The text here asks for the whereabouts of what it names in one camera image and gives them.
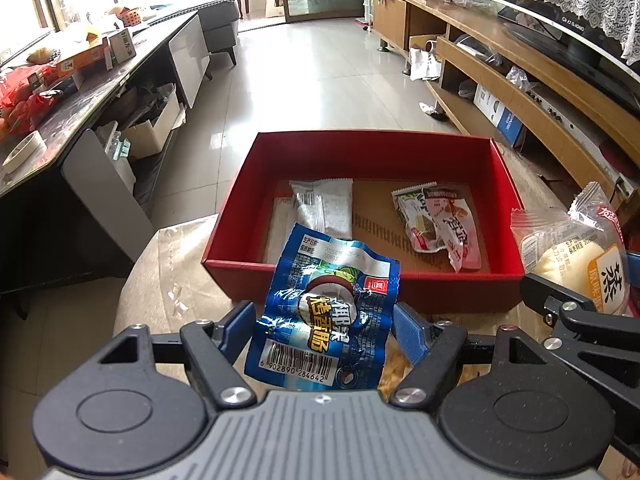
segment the gray sofa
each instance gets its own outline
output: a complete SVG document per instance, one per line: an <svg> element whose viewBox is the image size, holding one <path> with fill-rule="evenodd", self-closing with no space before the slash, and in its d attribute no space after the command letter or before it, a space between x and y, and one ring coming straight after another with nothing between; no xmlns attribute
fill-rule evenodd
<svg viewBox="0 0 640 480"><path fill-rule="evenodd" d="M187 12L198 11L200 25L204 33L204 40L207 43L207 50L211 53L226 52L231 58L231 62L236 64L236 53L234 47L238 38L238 20L240 12L236 0L213 0L204 4L182 7L180 10L172 12L174 6L168 7L168 14L150 20L150 25L164 22L175 16L180 16Z"/></svg>

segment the barcode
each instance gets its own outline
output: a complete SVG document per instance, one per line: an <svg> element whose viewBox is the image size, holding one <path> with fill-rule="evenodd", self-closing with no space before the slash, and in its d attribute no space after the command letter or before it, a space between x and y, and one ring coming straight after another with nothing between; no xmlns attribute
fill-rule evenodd
<svg viewBox="0 0 640 480"><path fill-rule="evenodd" d="M304 193L297 193L296 198L298 199L298 203L302 205L313 205L314 204L314 192L313 191L305 191Z"/></svg>
<svg viewBox="0 0 640 480"><path fill-rule="evenodd" d="M259 366L272 372L331 386L334 384L338 358L293 348L293 346L267 339L260 356Z"/></svg>
<svg viewBox="0 0 640 480"><path fill-rule="evenodd" d="M528 236L520 243L522 266L525 272L531 272L538 262L538 239L535 235Z"/></svg>

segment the black desk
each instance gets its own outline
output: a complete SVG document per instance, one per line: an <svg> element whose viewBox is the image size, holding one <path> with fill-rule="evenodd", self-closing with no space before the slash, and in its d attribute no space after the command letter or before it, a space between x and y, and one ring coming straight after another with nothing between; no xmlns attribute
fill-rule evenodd
<svg viewBox="0 0 640 480"><path fill-rule="evenodd" d="M136 35L135 57L87 78L39 126L46 146L13 173L0 169L0 303L19 306L20 293L34 288L128 275L154 234L146 212L175 132L162 153L132 164L132 196L87 128L136 72L158 84L177 81L168 42L195 16ZM0 160L20 138L0 144Z"/></svg>

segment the blue snack wrapper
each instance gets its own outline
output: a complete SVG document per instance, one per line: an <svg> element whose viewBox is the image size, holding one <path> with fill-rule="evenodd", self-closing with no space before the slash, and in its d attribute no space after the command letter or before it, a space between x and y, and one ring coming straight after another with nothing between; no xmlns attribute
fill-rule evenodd
<svg viewBox="0 0 640 480"><path fill-rule="evenodd" d="M376 388L399 275L397 260L361 242L296 224L256 322L244 373L289 389Z"/></svg>

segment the sofa leg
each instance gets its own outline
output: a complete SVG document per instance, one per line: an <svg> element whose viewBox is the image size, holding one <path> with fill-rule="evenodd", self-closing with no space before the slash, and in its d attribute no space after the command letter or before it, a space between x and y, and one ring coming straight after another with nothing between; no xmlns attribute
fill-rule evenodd
<svg viewBox="0 0 640 480"><path fill-rule="evenodd" d="M234 66L237 64L236 53L234 52L234 48L232 46L230 46L229 48L223 48L222 52L226 52L227 54L229 54L229 57L231 58L231 63L233 63Z"/></svg>

